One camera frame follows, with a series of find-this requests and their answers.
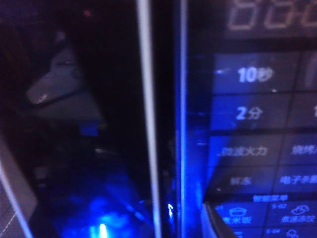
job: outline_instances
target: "stripe of light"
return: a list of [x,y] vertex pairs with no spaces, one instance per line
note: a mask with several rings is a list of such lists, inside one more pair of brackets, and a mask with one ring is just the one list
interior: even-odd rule
[[186,70],[187,70],[187,0],[180,1],[180,163],[181,163],[181,237],[186,237]]
[[153,83],[153,57],[151,37],[151,15],[149,0],[137,0],[139,43],[141,50],[141,69],[143,83],[144,110],[151,173],[151,191],[153,199],[153,219],[155,237],[161,238],[160,205],[159,205],[159,175],[156,141],[156,122]]

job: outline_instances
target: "digital display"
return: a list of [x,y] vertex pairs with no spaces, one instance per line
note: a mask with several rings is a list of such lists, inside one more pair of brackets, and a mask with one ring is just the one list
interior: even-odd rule
[[227,9],[229,38],[317,35],[317,0],[231,0]]

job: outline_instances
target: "button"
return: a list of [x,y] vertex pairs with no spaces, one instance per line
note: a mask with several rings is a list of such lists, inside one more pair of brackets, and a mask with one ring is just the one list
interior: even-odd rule
[[290,95],[215,96],[211,129],[282,128]]
[[285,136],[281,164],[317,164],[317,134]]
[[232,229],[237,238],[261,238],[262,228],[233,228]]
[[317,90],[317,52],[305,52],[302,55],[296,84],[300,91]]
[[275,165],[281,135],[211,136],[209,166]]
[[284,166],[277,172],[274,192],[317,191],[317,166]]
[[209,193],[270,193],[274,168],[221,168],[210,171]]
[[317,94],[301,93],[294,96],[289,127],[317,126]]
[[234,202],[215,204],[215,210],[230,227],[263,226],[267,204]]
[[316,238],[317,227],[265,228],[263,238]]
[[298,60],[299,53],[215,55],[212,91],[215,94],[291,91]]
[[316,201],[278,202],[269,205],[267,226],[317,225]]

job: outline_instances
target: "control panel icon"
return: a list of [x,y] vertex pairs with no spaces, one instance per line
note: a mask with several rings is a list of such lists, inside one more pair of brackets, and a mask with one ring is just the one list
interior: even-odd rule
[[296,207],[295,209],[293,209],[291,213],[293,213],[294,215],[302,215],[308,211],[309,211],[309,207],[307,205],[300,205]]
[[297,230],[294,229],[290,229],[287,233],[286,233],[287,237],[290,238],[299,238],[299,236],[297,235]]
[[237,238],[243,238],[242,232],[234,232],[234,234],[237,236]]
[[247,209],[242,207],[235,207],[229,210],[230,217],[243,217],[247,213]]

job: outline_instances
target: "blue led light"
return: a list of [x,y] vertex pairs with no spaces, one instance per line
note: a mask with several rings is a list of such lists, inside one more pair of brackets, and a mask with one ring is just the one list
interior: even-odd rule
[[173,217],[173,209],[174,207],[172,206],[172,204],[168,204],[168,214],[169,214],[169,217],[172,218]]
[[99,234],[100,234],[100,238],[108,238],[107,227],[105,224],[100,224]]

